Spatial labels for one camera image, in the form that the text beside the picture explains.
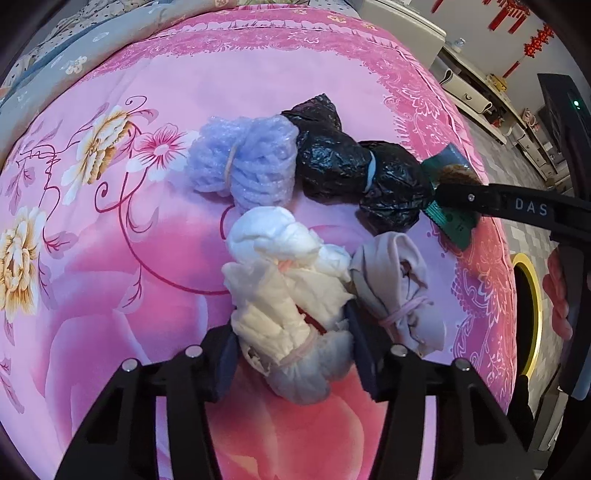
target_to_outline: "gray cloth bundle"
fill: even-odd
[[[392,341],[421,356],[443,350],[445,324],[428,297],[427,266],[406,234],[374,237],[357,249],[350,270],[359,301]]]

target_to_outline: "wall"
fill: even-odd
[[[524,55],[524,43],[529,43],[543,25],[539,18],[530,15],[514,34],[508,32],[514,18],[504,19],[495,31],[491,31],[488,25],[501,10],[496,0],[489,5],[484,5],[482,0],[444,0],[432,14],[434,3],[435,0],[412,0],[410,6],[444,29],[448,40],[464,38],[466,45],[462,54],[483,72],[498,76]],[[534,59],[526,57],[507,78],[507,95],[517,111],[529,108],[535,112],[544,105],[537,79],[537,74],[542,72],[570,75],[591,108],[591,87],[563,43],[555,37],[548,45],[543,45],[541,52],[536,52]]]

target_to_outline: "bed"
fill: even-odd
[[[228,321],[220,267],[238,214],[183,174],[209,117],[269,116],[326,93],[356,140],[397,142],[419,160],[453,142],[486,181],[461,115],[390,33],[301,5],[175,3],[189,2],[134,11],[156,26],[130,12],[94,28],[0,109],[0,422],[41,480],[124,359],[163,361]],[[298,192],[290,210],[350,252],[371,237],[355,205]],[[428,358],[470,359],[506,409],[515,286],[499,221],[484,219],[464,252],[426,216],[409,234],[447,327],[444,351]],[[385,409],[354,369],[328,400],[297,407],[241,364],[207,412],[224,478],[362,480]],[[433,466],[433,399],[426,418],[421,479]],[[161,479],[171,479],[163,404],[157,424]]]

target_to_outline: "white tissue bundle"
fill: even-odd
[[[265,258],[279,264],[290,297],[325,329],[333,330],[343,319],[342,307],[353,298],[343,286],[351,280],[351,256],[342,247],[325,244],[289,210],[249,210],[234,223],[226,245],[238,263]]]
[[[278,395],[311,404],[330,394],[330,381],[352,364],[353,337],[343,306],[353,296],[349,254],[324,244],[281,207],[256,207],[229,232],[236,263],[222,267],[236,310],[232,328],[246,360]],[[327,332],[308,325],[298,307]]]

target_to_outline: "pink flower print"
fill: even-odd
[[[199,136],[190,131],[179,134],[178,127],[166,124],[155,133],[145,133],[134,141],[137,153],[127,162],[127,171],[136,172],[148,169],[152,181],[163,180],[168,170],[182,171],[187,165],[187,149]]]
[[[326,18],[328,18],[329,20],[332,20],[333,22],[347,23],[347,21],[344,18],[337,17],[336,15],[328,15]]]

